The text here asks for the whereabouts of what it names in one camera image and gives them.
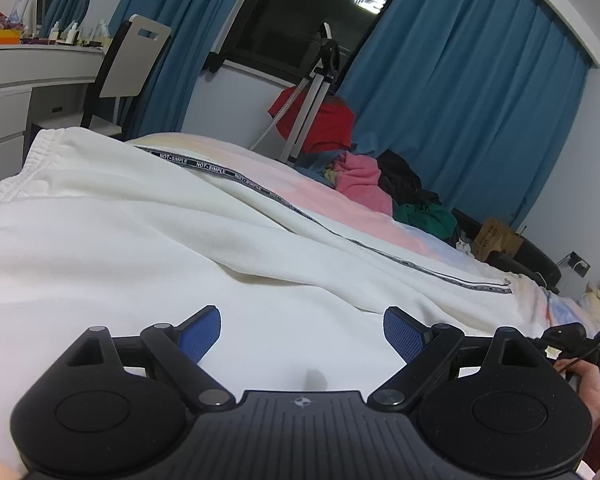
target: white chair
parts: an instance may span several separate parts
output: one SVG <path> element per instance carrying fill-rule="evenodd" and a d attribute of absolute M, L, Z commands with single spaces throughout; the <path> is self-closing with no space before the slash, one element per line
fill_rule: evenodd
<path fill-rule="evenodd" d="M 121 137 L 122 126 L 117 124 L 120 99 L 137 98 L 160 57 L 171 27 L 134 14 L 123 22 L 102 61 L 96 81 L 89 85 L 84 98 L 84 110 L 62 114 L 34 123 L 34 131 L 81 126 L 107 137 Z M 113 123 L 98 117 L 99 98 L 115 98 Z"/>

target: green clothing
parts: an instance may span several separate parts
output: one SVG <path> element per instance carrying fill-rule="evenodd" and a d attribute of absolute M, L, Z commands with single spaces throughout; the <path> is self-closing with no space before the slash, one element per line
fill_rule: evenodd
<path fill-rule="evenodd" d="M 333 186 L 336 187 L 336 179 L 338 177 L 338 172 L 337 171 L 333 171 L 333 167 L 331 168 L 326 168 L 324 170 L 323 173 L 324 177 L 329 181 L 329 183 Z"/>
<path fill-rule="evenodd" d="M 437 204 L 402 204 L 394 202 L 394 220 L 423 230 L 436 238 L 446 240 L 458 224 L 456 217 Z"/>

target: pile of clothes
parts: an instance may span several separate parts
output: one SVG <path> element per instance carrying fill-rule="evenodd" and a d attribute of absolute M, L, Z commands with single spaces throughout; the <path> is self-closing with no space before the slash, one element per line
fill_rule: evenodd
<path fill-rule="evenodd" d="M 392 216 L 455 246 L 458 222 L 432 191 L 422 189 L 420 177 L 396 153 L 387 150 L 378 160 L 345 152 L 322 176 L 354 202 Z"/>
<path fill-rule="evenodd" d="M 282 110 L 295 88 L 282 91 L 269 109 L 271 117 Z M 280 119 L 277 129 L 287 139 L 298 117 L 307 91 L 303 91 Z M 341 153 L 318 176 L 306 168 L 296 169 L 308 177 L 334 187 L 350 200 L 373 211 L 393 217 L 398 222 L 417 227 L 456 246 L 458 222 L 440 203 L 432 191 L 422 189 L 420 177 L 397 153 L 387 150 L 378 160 L 366 155 L 355 155 L 351 133 L 356 117 L 343 99 L 328 96 L 302 144 L 303 153 L 323 153 L 347 150 Z"/>
<path fill-rule="evenodd" d="M 373 211 L 391 216 L 391 197 L 378 186 L 380 170 L 378 162 L 366 155 L 341 153 L 322 172 L 337 192 Z"/>

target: black tape stripe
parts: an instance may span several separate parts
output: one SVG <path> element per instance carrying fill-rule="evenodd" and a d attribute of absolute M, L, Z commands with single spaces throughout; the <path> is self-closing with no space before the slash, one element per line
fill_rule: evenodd
<path fill-rule="evenodd" d="M 462 280 L 460 278 L 456 278 L 455 276 L 449 276 L 448 274 L 443 274 L 441 272 L 436 272 L 435 270 L 427 269 L 418 264 L 414 264 L 413 262 L 410 262 L 408 260 L 403 260 L 401 258 L 398 258 L 397 256 L 393 256 L 392 254 L 388 254 L 388 253 L 380 251 L 376 248 L 369 247 L 368 245 L 365 245 L 362 242 L 359 242 L 357 240 L 353 240 L 352 238 L 344 237 L 341 234 L 338 234 L 338 233 L 332 231 L 331 229 L 329 229 L 328 227 L 322 225 L 315 218 L 312 218 L 304 211 L 299 210 L 293 204 L 289 203 L 287 200 L 282 198 L 280 195 L 274 193 L 273 191 L 271 191 L 265 187 L 262 187 L 260 184 L 254 182 L 250 178 L 247 178 L 243 174 L 238 173 L 237 171 L 231 170 L 230 168 L 225 168 L 224 166 L 220 166 L 219 164 L 213 164 L 211 162 L 207 162 L 206 160 L 200 160 L 198 158 L 193 158 L 190 156 L 179 155 L 177 153 L 171 153 L 171 152 L 165 152 L 163 150 L 156 150 L 155 148 L 147 148 L 145 146 L 136 146 L 136 148 L 140 148 L 141 150 L 143 150 L 147 153 L 151 153 L 152 155 L 158 156 L 159 158 L 162 158 L 163 160 L 167 160 L 167 161 L 172 162 L 173 164 L 176 164 L 183 168 L 187 168 L 189 170 L 195 170 L 195 171 L 202 171 L 203 173 L 212 174 L 215 176 L 219 176 L 221 178 L 227 178 L 229 180 L 233 180 L 234 182 L 243 184 L 244 186 L 249 187 L 249 188 L 253 189 L 254 191 L 260 193 L 261 195 L 263 195 L 267 198 L 270 198 L 271 200 L 275 200 L 279 204 L 285 206 L 288 209 L 291 209 L 291 211 L 298 213 L 299 215 L 303 216 L 304 218 L 310 220 L 311 222 L 318 224 L 320 227 L 322 227 L 323 229 L 326 229 L 331 234 L 336 235 L 340 238 L 344 238 L 345 240 L 348 240 L 349 242 L 352 242 L 359 247 L 368 249 L 369 251 L 373 251 L 376 254 L 380 254 L 381 256 L 384 256 L 385 258 L 388 258 L 389 260 L 392 260 L 398 264 L 401 264 L 402 266 L 408 267 L 413 270 L 417 270 L 418 272 L 422 272 L 423 274 L 428 274 L 429 276 L 433 276 L 435 278 L 443 280 L 444 282 L 451 283 L 451 284 L 457 285 L 457 286 L 462 286 L 463 288 L 467 288 L 469 290 L 477 290 L 479 292 L 496 292 L 497 294 L 512 294 L 512 291 L 511 291 L 509 285 L 500 285 L 498 283 L 487 283 L 487 282 L 468 282 L 467 280 Z"/>

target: skin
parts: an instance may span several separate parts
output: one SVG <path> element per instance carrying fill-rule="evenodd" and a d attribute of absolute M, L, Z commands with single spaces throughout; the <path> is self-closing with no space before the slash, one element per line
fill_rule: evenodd
<path fill-rule="evenodd" d="M 575 359 L 561 359 L 556 361 L 554 368 L 561 370 L 573 361 Z M 569 368 L 569 371 L 580 376 L 578 396 L 589 409 L 595 431 L 600 425 L 600 371 L 596 365 L 586 361 L 578 361 Z"/>

